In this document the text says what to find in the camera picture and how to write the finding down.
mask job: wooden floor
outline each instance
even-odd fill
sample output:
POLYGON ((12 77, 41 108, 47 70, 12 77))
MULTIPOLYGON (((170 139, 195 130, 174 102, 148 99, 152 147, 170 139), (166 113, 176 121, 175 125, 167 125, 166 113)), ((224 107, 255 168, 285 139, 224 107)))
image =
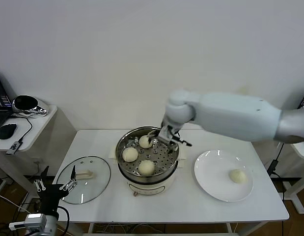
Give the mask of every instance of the wooden floor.
MULTIPOLYGON (((280 182, 275 183, 278 190, 281 190, 280 182)), ((25 190, 21 188, 18 184, 14 183, 12 185, 6 185, 6 187, 0 193, 6 198, 12 200, 16 204, 21 203, 21 199, 26 194, 25 190)), ((301 202, 304 205, 304 190, 298 194, 301 202)), ((285 201, 285 205, 290 214, 289 220, 284 222, 284 235, 285 236, 304 236, 304 215, 299 215, 294 206, 290 201, 285 201)), ((29 208, 30 212, 34 212, 33 205, 29 208)), ((24 220, 26 213, 19 213, 16 211, 16 207, 5 200, 0 198, 0 223, 9 223, 12 221, 14 216, 14 221, 24 220)), ((79 224, 79 226, 87 233, 89 224, 79 224)), ((225 224, 150 224, 153 228, 146 225, 137 226, 136 225, 125 225, 123 228, 121 226, 107 227, 107 224, 96 224, 93 233, 100 233, 105 230, 109 233, 124 233, 133 230, 133 233, 150 234, 150 233, 176 233, 176 234, 194 234, 194 233, 226 233, 225 224)), ((238 224, 236 232, 241 229, 244 224, 238 224)), ((282 234, 281 222, 270 222, 255 231, 251 236, 281 236, 282 234)))

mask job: computer mouse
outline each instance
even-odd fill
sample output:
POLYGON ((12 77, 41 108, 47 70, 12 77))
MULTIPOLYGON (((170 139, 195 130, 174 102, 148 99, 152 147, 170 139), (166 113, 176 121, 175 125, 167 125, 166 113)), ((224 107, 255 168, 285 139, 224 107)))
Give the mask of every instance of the computer mouse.
POLYGON ((6 124, 0 127, 0 139, 11 138, 16 129, 16 124, 6 124))

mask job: white plate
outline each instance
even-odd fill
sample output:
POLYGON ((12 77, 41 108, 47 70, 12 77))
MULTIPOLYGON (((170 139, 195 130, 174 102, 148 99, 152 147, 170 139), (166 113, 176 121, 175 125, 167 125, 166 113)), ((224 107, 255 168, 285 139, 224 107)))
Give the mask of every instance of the white plate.
POLYGON ((201 154, 194 165, 194 174, 200 186, 211 196, 225 202, 238 202, 250 195, 253 189, 251 172, 243 161, 223 150, 211 150, 201 154), (246 183, 234 183, 229 172, 241 169, 247 175, 246 183))

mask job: perforated steamer tray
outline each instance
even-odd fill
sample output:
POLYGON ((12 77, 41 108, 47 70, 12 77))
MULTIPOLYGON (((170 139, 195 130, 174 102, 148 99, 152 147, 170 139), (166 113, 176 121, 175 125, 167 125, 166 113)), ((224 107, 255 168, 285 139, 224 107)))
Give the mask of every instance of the perforated steamer tray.
POLYGON ((166 178, 177 167, 179 149, 171 154, 168 154, 166 145, 153 139, 153 146, 150 148, 141 148, 138 141, 141 136, 147 135, 150 131, 158 132, 160 129, 151 126, 144 126, 125 134, 117 144, 116 159, 119 164, 121 172, 123 172, 131 180, 138 182, 154 182, 166 178), (134 162, 126 162, 122 158, 122 152, 126 148, 133 147, 138 151, 138 158, 134 162), (153 175, 145 177, 138 172, 138 166, 143 160, 150 160, 155 165, 155 172, 153 175))

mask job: steamed bun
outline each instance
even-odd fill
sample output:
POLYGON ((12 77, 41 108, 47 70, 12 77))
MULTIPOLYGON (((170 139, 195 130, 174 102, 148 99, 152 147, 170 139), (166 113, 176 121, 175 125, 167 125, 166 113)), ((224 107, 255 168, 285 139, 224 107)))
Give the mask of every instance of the steamed bun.
POLYGON ((150 143, 148 142, 148 136, 143 135, 139 141, 138 144, 140 145, 141 148, 150 148, 153 146, 153 142, 151 141, 150 143))
POLYGON ((134 147, 128 147, 123 150, 122 158, 126 162, 133 162, 138 158, 138 151, 134 147))
POLYGON ((142 161, 138 166, 138 172, 143 176, 150 176, 155 171, 155 165, 150 160, 142 161))
POLYGON ((247 175, 242 170, 232 170, 229 172, 229 177, 235 183, 246 183, 248 181, 247 175))

